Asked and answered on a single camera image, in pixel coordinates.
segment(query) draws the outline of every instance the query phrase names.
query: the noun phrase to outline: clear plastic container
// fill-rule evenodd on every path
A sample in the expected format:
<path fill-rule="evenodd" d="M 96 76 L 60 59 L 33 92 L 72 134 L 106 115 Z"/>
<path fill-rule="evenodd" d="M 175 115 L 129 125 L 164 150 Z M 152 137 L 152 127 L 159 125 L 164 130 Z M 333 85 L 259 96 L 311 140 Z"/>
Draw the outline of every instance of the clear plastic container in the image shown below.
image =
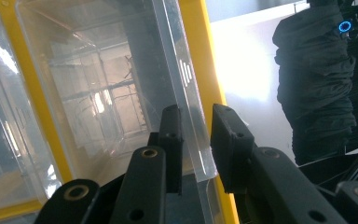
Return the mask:
<path fill-rule="evenodd" d="M 0 208 L 43 202 L 60 185 L 0 20 Z"/>
<path fill-rule="evenodd" d="M 20 0 L 17 14 L 74 177 L 125 173 L 169 105 L 184 174 L 216 176 L 176 1 Z"/>

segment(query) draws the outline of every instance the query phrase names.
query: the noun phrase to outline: blue light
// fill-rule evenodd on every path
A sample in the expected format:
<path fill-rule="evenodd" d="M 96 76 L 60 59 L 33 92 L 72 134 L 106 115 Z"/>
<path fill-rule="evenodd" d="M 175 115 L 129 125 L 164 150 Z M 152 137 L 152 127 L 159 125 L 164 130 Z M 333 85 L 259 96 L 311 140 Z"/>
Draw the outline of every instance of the blue light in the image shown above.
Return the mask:
<path fill-rule="evenodd" d="M 339 24 L 338 29 L 341 33 L 348 32 L 351 29 L 351 23 L 349 21 L 344 21 Z"/>

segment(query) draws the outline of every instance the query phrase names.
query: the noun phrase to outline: black cloth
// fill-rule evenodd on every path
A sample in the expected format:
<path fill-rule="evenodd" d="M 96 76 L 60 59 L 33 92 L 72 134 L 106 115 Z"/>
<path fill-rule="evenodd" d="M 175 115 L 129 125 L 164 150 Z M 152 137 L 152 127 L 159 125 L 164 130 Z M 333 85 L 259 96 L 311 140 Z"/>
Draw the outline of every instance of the black cloth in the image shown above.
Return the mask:
<path fill-rule="evenodd" d="M 312 7 L 282 20 L 274 36 L 280 66 L 278 101 L 293 129 L 296 163 L 344 152 L 351 127 L 355 59 L 337 26 L 337 5 Z"/>

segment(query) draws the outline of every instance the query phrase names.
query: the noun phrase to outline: white surface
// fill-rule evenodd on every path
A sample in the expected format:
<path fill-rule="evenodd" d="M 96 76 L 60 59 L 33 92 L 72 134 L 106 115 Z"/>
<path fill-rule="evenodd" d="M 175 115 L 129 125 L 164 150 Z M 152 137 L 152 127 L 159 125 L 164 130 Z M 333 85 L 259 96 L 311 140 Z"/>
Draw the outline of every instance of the white surface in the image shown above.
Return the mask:
<path fill-rule="evenodd" d="M 297 12 L 307 4 L 297 5 Z M 215 65 L 228 106 L 237 111 L 260 147 L 276 147 L 292 161 L 292 128 L 277 101 L 279 66 L 272 43 L 293 4 L 212 23 Z"/>

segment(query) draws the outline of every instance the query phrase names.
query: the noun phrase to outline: yellow bar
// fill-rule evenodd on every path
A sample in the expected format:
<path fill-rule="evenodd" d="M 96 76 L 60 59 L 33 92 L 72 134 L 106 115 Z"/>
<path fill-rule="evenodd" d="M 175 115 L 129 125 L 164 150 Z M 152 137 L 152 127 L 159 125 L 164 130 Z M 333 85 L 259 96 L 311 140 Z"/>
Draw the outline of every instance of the yellow bar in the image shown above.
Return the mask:
<path fill-rule="evenodd" d="M 25 43 L 24 36 L 21 33 L 20 24 L 16 18 L 15 4 L 16 0 L 0 1 L 0 15 L 14 54 L 17 56 L 19 66 L 25 79 L 27 91 L 30 93 L 34 111 L 38 117 L 39 125 L 42 127 L 42 132 L 46 136 L 51 148 L 62 181 L 66 183 L 72 180 L 73 177 L 65 159 L 61 141 L 57 135 L 53 119 L 49 113 L 48 103 L 42 92 L 42 87 L 34 69 L 31 55 Z"/>
<path fill-rule="evenodd" d="M 212 106 L 213 104 L 225 105 L 226 98 L 214 70 L 213 42 L 206 4 L 204 0 L 179 0 L 179 6 L 208 131 L 211 132 Z M 238 224 L 239 218 L 234 196 L 225 194 L 220 177 L 214 181 L 225 223 Z"/>
<path fill-rule="evenodd" d="M 33 200 L 28 203 L 17 204 L 0 209 L 0 220 L 17 217 L 38 211 L 42 208 L 42 204 L 38 200 Z"/>

